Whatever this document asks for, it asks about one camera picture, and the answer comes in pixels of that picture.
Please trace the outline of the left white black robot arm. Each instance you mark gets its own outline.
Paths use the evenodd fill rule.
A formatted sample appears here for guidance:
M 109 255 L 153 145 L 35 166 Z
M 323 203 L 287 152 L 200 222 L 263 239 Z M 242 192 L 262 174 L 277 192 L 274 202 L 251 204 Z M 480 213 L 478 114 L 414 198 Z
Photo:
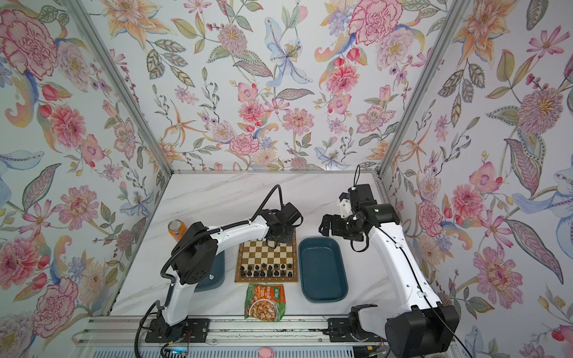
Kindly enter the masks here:
M 164 300 L 155 301 L 140 320 L 134 337 L 134 356 L 141 357 L 141 334 L 162 345 L 160 355 L 167 348 L 190 339 L 205 342 L 209 319 L 190 319 L 188 307 L 198 283 L 210 274 L 216 256 L 226 249 L 248 241 L 290 244 L 295 229 L 304 216 L 283 199 L 281 186 L 269 191 L 255 213 L 242 221 L 222 226 L 207 227 L 196 222 L 188 228 L 161 268 L 161 277 L 170 282 Z

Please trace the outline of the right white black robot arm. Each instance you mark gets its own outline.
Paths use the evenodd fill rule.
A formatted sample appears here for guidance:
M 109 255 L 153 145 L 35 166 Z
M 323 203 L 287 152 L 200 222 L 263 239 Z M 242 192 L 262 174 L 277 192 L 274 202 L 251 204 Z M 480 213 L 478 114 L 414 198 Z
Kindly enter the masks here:
M 345 319 L 329 319 L 332 342 L 368 342 L 377 337 L 395 357 L 423 357 L 445 352 L 452 342 L 473 353 L 457 336 L 460 315 L 445 305 L 416 265 L 403 227 L 390 204 L 379 204 L 368 184 L 353 184 L 339 197 L 340 214 L 324 215 L 319 227 L 324 236 L 365 242 L 379 254 L 392 283 L 398 306 L 377 304 L 352 307 Z

